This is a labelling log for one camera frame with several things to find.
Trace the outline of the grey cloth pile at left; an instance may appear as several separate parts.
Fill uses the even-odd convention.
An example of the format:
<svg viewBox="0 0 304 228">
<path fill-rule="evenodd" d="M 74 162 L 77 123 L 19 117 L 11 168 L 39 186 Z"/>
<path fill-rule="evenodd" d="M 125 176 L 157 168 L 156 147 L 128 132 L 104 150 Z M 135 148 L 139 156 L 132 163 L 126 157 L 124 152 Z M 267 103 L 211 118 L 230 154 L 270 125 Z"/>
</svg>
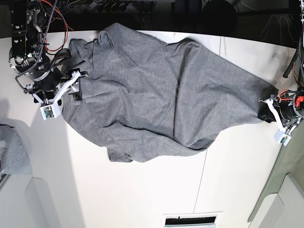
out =
<svg viewBox="0 0 304 228">
<path fill-rule="evenodd" d="M 28 153 L 15 127 L 0 126 L 0 174 L 30 175 L 32 168 Z"/>
</svg>

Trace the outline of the white bin at left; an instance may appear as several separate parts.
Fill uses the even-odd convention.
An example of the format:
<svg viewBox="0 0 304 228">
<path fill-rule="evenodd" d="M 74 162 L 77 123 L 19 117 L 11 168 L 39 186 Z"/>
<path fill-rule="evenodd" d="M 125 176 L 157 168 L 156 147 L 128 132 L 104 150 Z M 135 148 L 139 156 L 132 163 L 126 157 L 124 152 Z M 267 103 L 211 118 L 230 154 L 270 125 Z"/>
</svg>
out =
<svg viewBox="0 0 304 228">
<path fill-rule="evenodd" d="M 9 175 L 0 185 L 0 226 L 2 228 L 48 228 L 38 198 L 26 196 L 30 175 Z"/>
</svg>

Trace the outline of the grey t-shirt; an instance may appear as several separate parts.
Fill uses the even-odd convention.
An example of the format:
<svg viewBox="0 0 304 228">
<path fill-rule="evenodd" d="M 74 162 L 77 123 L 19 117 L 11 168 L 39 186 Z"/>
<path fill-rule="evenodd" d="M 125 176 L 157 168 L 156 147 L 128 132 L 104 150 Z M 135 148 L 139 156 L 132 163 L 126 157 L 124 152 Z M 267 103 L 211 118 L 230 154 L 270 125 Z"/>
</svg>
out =
<svg viewBox="0 0 304 228">
<path fill-rule="evenodd" d="M 269 82 L 188 39 L 167 44 L 115 23 L 70 41 L 62 70 L 79 68 L 82 99 L 63 96 L 64 120 L 112 162 L 192 156 L 230 127 L 260 122 Z"/>
</svg>

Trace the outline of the white vent grille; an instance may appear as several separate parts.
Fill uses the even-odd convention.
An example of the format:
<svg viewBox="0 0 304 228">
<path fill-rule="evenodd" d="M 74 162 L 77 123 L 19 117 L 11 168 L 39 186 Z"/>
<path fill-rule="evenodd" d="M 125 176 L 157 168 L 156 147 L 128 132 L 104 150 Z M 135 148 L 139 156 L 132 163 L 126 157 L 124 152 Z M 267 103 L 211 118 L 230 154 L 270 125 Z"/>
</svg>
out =
<svg viewBox="0 0 304 228">
<path fill-rule="evenodd" d="M 216 228 L 222 212 L 164 214 L 164 228 Z"/>
</svg>

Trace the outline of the white bin at right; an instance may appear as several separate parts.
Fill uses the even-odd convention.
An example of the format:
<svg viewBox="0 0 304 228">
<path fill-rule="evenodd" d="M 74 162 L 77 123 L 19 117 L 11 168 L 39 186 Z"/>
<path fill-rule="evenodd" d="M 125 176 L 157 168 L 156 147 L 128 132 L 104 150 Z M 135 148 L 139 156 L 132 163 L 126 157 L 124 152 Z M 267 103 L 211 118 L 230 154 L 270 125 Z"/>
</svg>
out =
<svg viewBox="0 0 304 228">
<path fill-rule="evenodd" d="M 262 203 L 251 228 L 302 228 L 304 192 L 291 174 L 286 175 L 278 193 Z"/>
</svg>

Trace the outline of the white bin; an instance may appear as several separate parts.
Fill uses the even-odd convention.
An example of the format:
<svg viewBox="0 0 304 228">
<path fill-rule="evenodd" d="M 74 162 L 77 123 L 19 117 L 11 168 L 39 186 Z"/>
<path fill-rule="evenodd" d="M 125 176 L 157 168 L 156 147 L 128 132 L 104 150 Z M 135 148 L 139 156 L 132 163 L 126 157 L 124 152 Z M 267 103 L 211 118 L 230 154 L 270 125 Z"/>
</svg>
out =
<svg viewBox="0 0 304 228">
<path fill-rule="evenodd" d="M 291 174 L 286 175 L 278 193 L 262 203 L 251 228 L 302 228 L 304 192 Z"/>
<path fill-rule="evenodd" d="M 26 196 L 30 175 L 9 175 L 0 185 L 0 226 L 2 228 L 48 228 L 38 198 Z"/>
</svg>

